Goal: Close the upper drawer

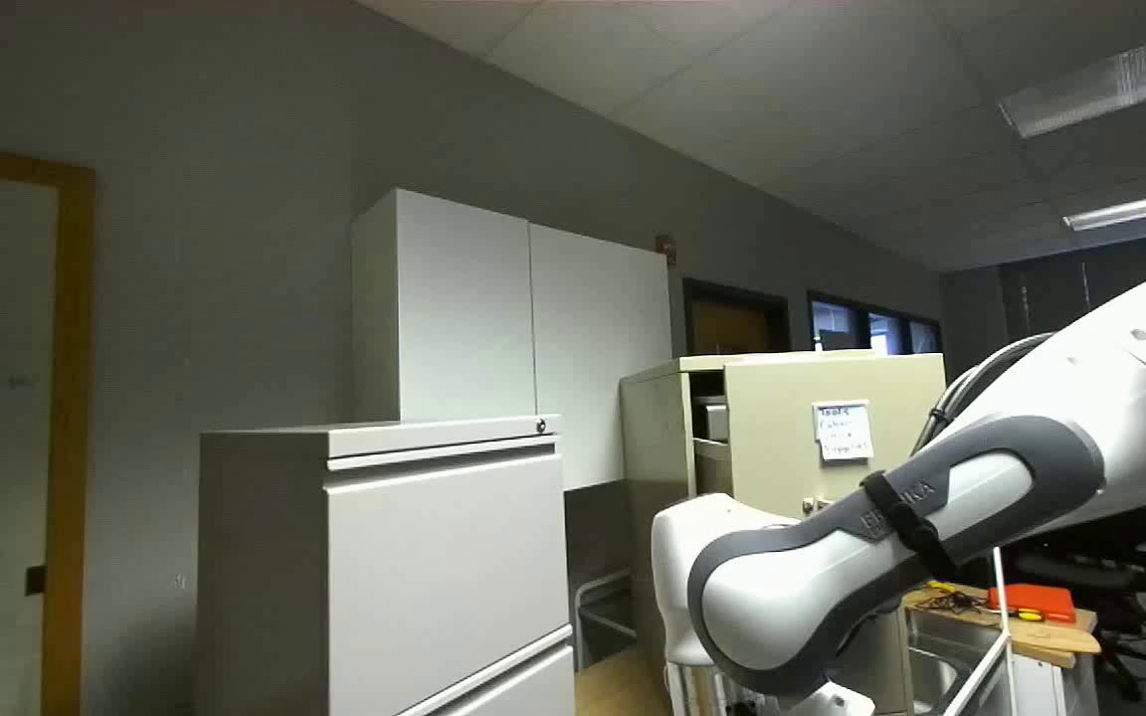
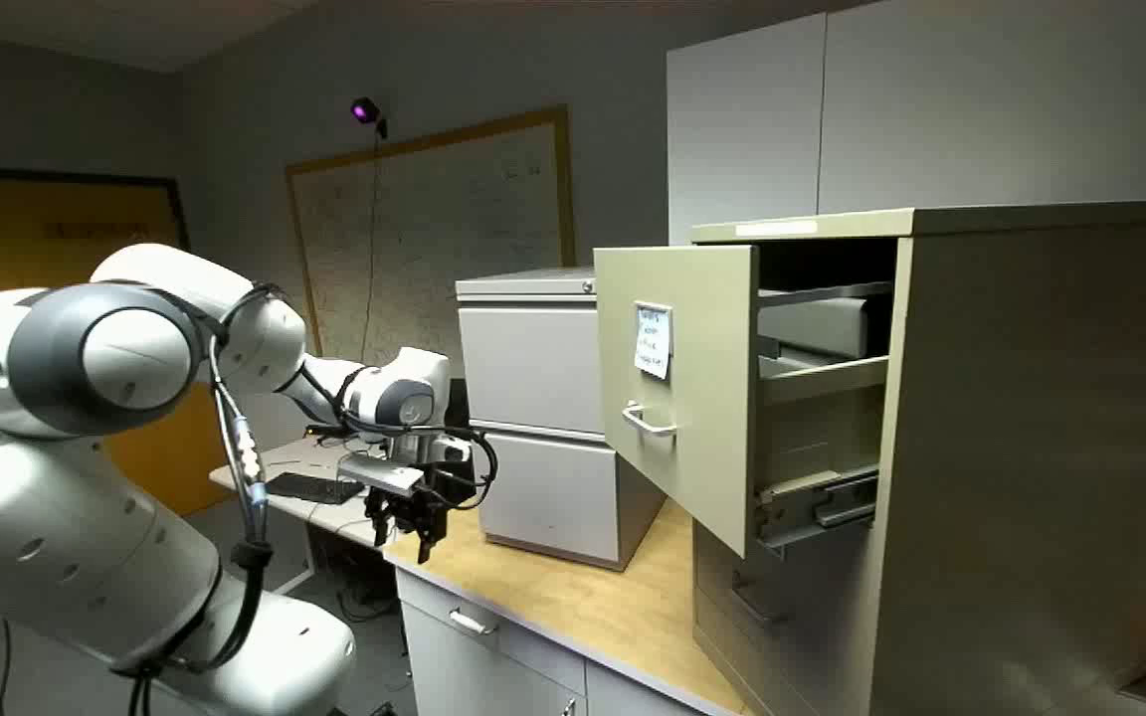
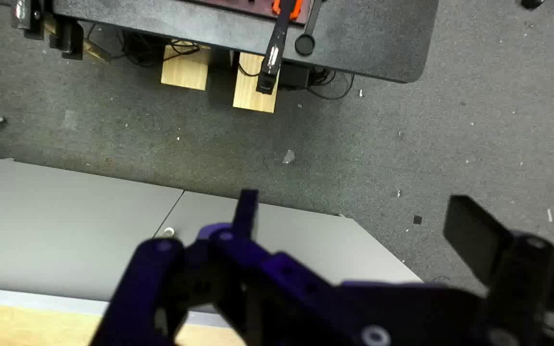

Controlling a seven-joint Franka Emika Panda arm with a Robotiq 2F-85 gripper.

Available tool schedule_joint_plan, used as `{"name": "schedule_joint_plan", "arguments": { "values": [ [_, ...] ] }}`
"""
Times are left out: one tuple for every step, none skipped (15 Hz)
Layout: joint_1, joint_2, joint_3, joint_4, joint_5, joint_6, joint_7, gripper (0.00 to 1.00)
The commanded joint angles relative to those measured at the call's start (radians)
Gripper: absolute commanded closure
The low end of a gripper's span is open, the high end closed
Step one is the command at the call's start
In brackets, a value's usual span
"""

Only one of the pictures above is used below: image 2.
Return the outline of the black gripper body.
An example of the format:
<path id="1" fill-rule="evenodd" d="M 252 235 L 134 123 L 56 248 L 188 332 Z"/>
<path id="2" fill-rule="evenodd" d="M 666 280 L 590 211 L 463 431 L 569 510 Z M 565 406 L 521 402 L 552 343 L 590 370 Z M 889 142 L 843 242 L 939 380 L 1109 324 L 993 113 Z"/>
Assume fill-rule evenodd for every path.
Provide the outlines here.
<path id="1" fill-rule="evenodd" d="M 416 504 L 467 504 L 472 498 L 472 449 L 447 447 L 428 463 L 394 463 L 394 457 L 367 457 L 363 463 L 367 498 L 381 498 L 391 527 L 415 532 Z"/>

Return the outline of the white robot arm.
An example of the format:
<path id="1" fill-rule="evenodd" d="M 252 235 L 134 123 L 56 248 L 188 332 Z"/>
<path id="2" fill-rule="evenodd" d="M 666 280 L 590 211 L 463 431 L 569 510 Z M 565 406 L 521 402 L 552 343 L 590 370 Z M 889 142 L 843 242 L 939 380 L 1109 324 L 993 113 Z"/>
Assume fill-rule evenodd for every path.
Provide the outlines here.
<path id="1" fill-rule="evenodd" d="M 216 549 L 130 484 L 103 443 L 211 389 L 247 539 Z M 204 716 L 333 716 L 355 634 L 268 585 L 268 478 L 240 412 L 276 394 L 330 433 L 381 447 L 381 527 L 442 528 L 423 484 L 442 449 L 449 361 L 404 345 L 381 366 L 318 357 L 276 292 L 166 242 L 113 250 L 77 286 L 0 292 L 0 618 Z"/>

